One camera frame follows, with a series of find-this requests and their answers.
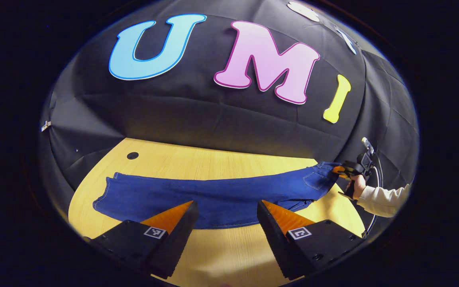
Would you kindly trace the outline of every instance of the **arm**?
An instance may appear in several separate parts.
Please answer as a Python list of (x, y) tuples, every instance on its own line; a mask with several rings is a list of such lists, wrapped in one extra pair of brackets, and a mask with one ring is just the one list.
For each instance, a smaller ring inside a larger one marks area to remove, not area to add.
[(355, 180), (353, 198), (365, 211), (383, 217), (393, 217), (408, 198), (410, 184), (399, 189), (368, 187), (363, 176), (352, 177)]

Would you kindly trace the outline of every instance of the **hand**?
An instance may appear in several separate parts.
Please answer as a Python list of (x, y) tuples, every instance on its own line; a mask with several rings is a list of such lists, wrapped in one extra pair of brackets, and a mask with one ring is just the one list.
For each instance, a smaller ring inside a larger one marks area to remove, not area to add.
[(355, 184), (353, 184), (353, 199), (358, 200), (366, 187), (366, 180), (362, 175), (351, 176), (350, 179), (355, 181)]

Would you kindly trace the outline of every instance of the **pink letter m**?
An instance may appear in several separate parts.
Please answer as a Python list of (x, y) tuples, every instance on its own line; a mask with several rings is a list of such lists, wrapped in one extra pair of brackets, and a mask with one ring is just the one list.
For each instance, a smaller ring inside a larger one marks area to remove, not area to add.
[(215, 73), (215, 82), (237, 89), (249, 87), (251, 78), (246, 73), (252, 58), (260, 91), (268, 90), (286, 72), (284, 82), (275, 87), (275, 94), (290, 103), (306, 103), (309, 76), (320, 59), (317, 51), (304, 43), (295, 43), (279, 54), (266, 27), (244, 21), (232, 22), (231, 26), (237, 30), (237, 38), (226, 68)]

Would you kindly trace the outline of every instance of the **wooden table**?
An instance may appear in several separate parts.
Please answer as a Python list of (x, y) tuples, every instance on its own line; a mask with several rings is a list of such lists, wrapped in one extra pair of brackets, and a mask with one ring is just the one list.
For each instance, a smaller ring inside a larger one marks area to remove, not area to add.
[[(138, 152), (139, 157), (126, 156)], [(69, 222), (82, 236), (95, 238), (120, 221), (93, 209), (115, 172), (169, 179), (229, 179), (274, 175), (316, 165), (314, 159), (245, 154), (126, 138), (89, 172), (75, 192)], [(336, 185), (297, 214), (315, 222), (330, 219), (360, 236), (364, 224)], [(175, 273), (166, 280), (181, 287), (277, 287), (283, 278), (259, 224), (191, 233)]]

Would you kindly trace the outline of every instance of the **blue letter u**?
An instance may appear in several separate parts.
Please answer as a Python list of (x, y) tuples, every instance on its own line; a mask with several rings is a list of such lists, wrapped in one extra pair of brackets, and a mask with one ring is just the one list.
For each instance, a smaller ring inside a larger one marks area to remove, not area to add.
[(169, 18), (166, 23), (171, 24), (171, 29), (164, 47), (160, 54), (148, 60), (136, 59), (135, 47), (144, 31), (155, 25), (155, 21), (142, 22), (121, 31), (109, 58), (109, 72), (122, 80), (141, 80), (169, 71), (184, 55), (195, 24), (205, 20), (206, 16), (200, 14), (185, 14)]

